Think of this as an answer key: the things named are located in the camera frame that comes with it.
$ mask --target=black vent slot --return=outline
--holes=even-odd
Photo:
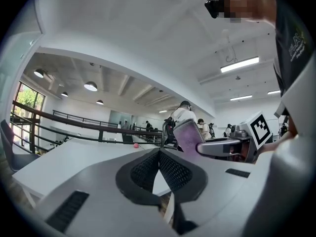
[[[130,174],[133,182],[137,186],[152,193],[155,177],[158,172],[158,162],[159,158],[157,152],[134,166]]]
[[[159,168],[174,193],[192,179],[192,172],[166,154],[160,154]]]
[[[47,219],[46,223],[60,232],[64,232],[88,198],[85,192],[73,192],[62,205]]]
[[[241,171],[241,170],[237,170],[237,169],[233,169],[233,168],[229,168],[225,172],[232,174],[232,175],[235,175],[235,176],[241,176],[244,178],[248,178],[248,176],[250,175],[249,172],[245,172],[245,171]]]

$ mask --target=ceiling light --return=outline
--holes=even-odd
[[[280,90],[269,91],[268,95],[270,95],[270,94],[277,94],[277,93],[281,93],[281,91]]]
[[[240,61],[240,62],[236,62],[227,66],[224,66],[221,68],[222,73],[233,70],[233,69],[238,69],[241,67],[245,67],[251,64],[255,64],[259,62],[259,57],[255,57],[255,58],[251,58],[248,60],[244,60],[244,61]]]
[[[91,91],[97,91],[97,90],[98,90],[97,85],[96,85],[94,82],[92,82],[92,81],[87,82],[87,83],[84,85],[84,87],[85,87],[86,89],[88,89],[88,90],[91,90]]]
[[[236,98],[232,98],[231,101],[235,101],[235,100],[239,100],[239,99],[245,99],[245,98],[250,98],[250,97],[252,97],[252,95],[244,96],[244,97],[236,97]]]
[[[43,71],[42,69],[36,69],[36,70],[34,71],[34,74],[35,74],[36,76],[38,76],[39,78],[43,78],[43,77],[44,77],[44,71]]]

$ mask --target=white ceiling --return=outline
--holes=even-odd
[[[93,80],[103,91],[120,93],[157,110],[173,108],[182,96],[181,89],[175,91],[170,83],[152,86],[162,73],[173,78],[174,84],[178,80],[184,85],[196,81],[195,98],[205,102],[224,103],[249,94],[253,98],[268,97],[268,91],[278,89],[273,71],[276,56],[273,27],[264,22],[231,23],[224,18],[213,19],[204,7],[205,1],[60,0],[60,11],[56,13],[62,14],[59,26],[67,29],[67,33],[97,36],[113,49],[123,48],[162,69],[145,77],[128,77],[131,74],[116,71],[114,67],[93,67],[82,60],[48,54],[36,54],[35,65],[27,69],[34,69],[40,63],[55,73],[65,88]],[[233,63],[227,60],[241,61],[255,56],[259,56],[259,64],[224,74],[220,71]]]

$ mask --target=chair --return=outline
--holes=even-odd
[[[40,157],[35,154],[18,155],[13,152],[12,144],[14,137],[12,138],[12,134],[14,136],[14,133],[5,122],[5,120],[1,122],[0,132],[5,158],[8,161],[9,167],[13,172],[19,171],[21,168],[25,167],[26,165]]]

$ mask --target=person wearing black cap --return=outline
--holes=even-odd
[[[175,122],[193,119],[195,123],[198,122],[196,115],[191,111],[191,104],[188,101],[182,101],[179,108],[172,114]]]

